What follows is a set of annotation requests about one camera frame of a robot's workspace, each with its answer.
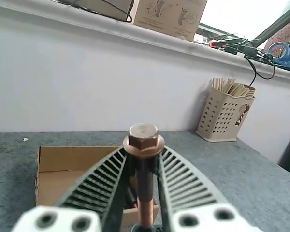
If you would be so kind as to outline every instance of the beige plastic basket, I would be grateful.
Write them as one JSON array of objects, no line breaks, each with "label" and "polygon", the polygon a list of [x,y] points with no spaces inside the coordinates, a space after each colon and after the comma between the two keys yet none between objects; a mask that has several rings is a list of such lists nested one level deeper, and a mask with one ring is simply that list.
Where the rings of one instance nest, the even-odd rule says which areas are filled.
[{"label": "beige plastic basket", "polygon": [[196,133],[209,142],[235,141],[254,99],[211,88]]}]

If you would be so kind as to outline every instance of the box flap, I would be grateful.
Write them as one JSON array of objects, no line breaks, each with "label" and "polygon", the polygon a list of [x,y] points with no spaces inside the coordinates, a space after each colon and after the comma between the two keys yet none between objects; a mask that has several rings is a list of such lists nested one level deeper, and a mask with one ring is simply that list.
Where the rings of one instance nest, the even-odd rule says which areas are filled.
[{"label": "box flap", "polygon": [[39,172],[86,171],[118,146],[41,146]]}]

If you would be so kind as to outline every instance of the gray table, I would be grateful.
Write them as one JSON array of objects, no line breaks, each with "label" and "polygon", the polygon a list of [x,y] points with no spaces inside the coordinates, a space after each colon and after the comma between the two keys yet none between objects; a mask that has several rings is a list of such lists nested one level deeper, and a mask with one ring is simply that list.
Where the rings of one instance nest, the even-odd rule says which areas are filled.
[{"label": "gray table", "polygon": [[[0,133],[0,232],[10,231],[19,216],[34,207],[39,146],[120,145],[126,134]],[[265,232],[290,232],[290,173],[240,140],[208,143],[188,131],[161,134],[166,144],[211,179],[252,225]]]}]

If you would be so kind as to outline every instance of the window sill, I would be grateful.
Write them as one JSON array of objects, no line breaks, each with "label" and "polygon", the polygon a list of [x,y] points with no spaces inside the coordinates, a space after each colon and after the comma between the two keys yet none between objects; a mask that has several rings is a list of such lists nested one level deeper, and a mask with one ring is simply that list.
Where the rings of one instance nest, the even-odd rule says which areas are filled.
[{"label": "window sill", "polygon": [[[51,0],[0,0],[0,7],[251,70],[251,66],[242,57],[128,23],[119,22],[107,17],[101,17],[97,14],[79,10]],[[259,73],[272,75],[273,68],[271,66],[254,61],[253,63]],[[275,77],[290,80],[290,72],[277,68]]]}]

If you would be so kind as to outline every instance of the window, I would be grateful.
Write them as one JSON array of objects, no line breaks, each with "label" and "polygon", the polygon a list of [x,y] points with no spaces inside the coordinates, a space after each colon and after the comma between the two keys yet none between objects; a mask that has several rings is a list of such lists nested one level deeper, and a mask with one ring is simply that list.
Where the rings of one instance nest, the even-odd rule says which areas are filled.
[{"label": "window", "polygon": [[201,23],[255,39],[290,9],[290,0],[207,0]]}]

